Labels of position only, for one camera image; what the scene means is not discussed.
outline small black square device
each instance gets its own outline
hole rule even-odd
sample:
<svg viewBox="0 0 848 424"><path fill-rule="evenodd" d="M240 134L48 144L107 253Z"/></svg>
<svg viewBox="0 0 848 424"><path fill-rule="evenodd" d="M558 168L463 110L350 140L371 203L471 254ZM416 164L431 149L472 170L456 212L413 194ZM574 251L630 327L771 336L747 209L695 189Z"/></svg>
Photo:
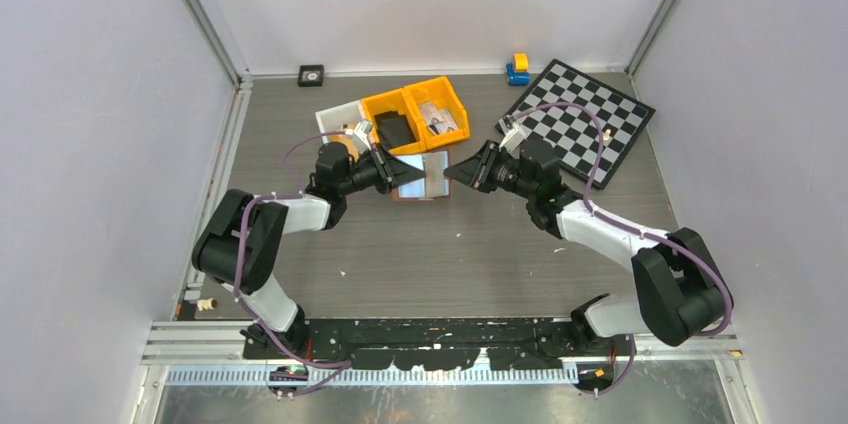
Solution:
<svg viewBox="0 0 848 424"><path fill-rule="evenodd" d="M321 87L322 84L324 84L323 64L300 66L300 72L297 73L298 87Z"/></svg>

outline black and white checkered pattern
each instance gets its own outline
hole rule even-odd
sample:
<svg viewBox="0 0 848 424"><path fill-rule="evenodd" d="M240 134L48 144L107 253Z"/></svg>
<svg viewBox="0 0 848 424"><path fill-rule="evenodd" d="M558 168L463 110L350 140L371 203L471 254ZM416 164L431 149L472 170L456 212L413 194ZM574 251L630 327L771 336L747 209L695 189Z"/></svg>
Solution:
<svg viewBox="0 0 848 424"><path fill-rule="evenodd" d="M610 139L604 143L601 164L592 183L595 188L605 188L654 115L654 109L554 60L506 115L559 101L584 105L598 117L603 130L610 131ZM562 160L565 170L584 181L589 178L598 152L598 133L589 116L576 108L551 108L534 112L520 123L529 138L544 139L553 146L554 154Z"/></svg>

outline table surface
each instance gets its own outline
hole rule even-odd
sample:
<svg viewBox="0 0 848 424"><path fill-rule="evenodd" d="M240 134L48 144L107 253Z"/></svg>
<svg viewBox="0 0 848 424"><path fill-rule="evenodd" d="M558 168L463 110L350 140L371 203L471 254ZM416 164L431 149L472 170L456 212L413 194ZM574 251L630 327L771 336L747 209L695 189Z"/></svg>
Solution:
<svg viewBox="0 0 848 424"><path fill-rule="evenodd" d="M595 77L632 95L623 74ZM316 111L424 79L329 77L320 88L299 88L294 79L254 81L230 187L252 193L297 190L305 183L286 178L282 157L318 132ZM471 139L449 146L458 162L485 139L500 138L493 125L525 88L507 86L501 75L450 81L472 129ZM302 178L314 167L318 147L317 141L307 144L291 158ZM582 190L582 182L564 179ZM521 198L460 185L451 194L423 202L397 202L373 190L351 195L335 229L285 236L274 274L314 317L567 316L599 294L633 292L632 275L624 268L537 230ZM647 133L593 199L641 224L676 228ZM246 317L218 284L207 280L201 294L217 298L219 307L197 318Z"/></svg>

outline blue object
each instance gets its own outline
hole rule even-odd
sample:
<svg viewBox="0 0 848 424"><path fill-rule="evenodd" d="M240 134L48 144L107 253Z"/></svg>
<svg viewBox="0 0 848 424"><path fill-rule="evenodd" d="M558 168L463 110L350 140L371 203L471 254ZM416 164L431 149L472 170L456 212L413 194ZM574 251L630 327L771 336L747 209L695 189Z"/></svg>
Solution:
<svg viewBox="0 0 848 424"><path fill-rule="evenodd" d="M506 63L506 82L510 86L526 86L530 84L529 72L515 72L511 62Z"/></svg>

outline white wall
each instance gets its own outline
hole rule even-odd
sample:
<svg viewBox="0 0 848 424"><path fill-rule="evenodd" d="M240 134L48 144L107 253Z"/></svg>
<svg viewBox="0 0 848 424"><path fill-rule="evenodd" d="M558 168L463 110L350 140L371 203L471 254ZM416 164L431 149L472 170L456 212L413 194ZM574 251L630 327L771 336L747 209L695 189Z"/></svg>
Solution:
<svg viewBox="0 0 848 424"><path fill-rule="evenodd" d="M681 0L637 76L767 422L848 413L848 0Z"/></svg>
<svg viewBox="0 0 848 424"><path fill-rule="evenodd" d="M253 74L498 69L557 57L623 68L660 0L205 0ZM217 28L224 29L220 21Z"/></svg>
<svg viewBox="0 0 848 424"><path fill-rule="evenodd" d="M0 421L121 422L231 88L181 0L0 16Z"/></svg>

